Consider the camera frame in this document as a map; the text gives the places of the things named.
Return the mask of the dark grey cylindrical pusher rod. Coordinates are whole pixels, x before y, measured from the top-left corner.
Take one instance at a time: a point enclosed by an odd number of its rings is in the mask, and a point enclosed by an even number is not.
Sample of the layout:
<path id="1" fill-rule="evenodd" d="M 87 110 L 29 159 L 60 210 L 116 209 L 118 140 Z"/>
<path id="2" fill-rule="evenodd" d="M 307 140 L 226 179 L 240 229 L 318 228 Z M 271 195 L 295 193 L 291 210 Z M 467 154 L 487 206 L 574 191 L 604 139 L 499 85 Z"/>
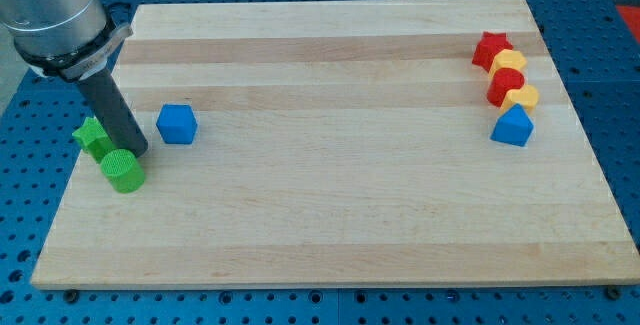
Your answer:
<path id="1" fill-rule="evenodd" d="M 109 69 L 83 76 L 76 84 L 113 144 L 131 151 L 135 157 L 142 156 L 148 141 Z"/>

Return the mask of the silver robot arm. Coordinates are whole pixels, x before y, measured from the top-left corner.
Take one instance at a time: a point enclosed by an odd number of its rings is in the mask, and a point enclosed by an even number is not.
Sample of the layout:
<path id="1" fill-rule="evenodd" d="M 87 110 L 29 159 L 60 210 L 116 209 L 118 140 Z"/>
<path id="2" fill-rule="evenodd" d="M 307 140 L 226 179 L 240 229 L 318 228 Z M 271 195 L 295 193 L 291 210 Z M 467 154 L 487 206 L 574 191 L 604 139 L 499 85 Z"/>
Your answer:
<path id="1" fill-rule="evenodd" d="M 1 24 L 41 77 L 74 83 L 114 145 L 139 157 L 148 142 L 107 67 L 133 34 L 100 0 L 1 0 Z"/>

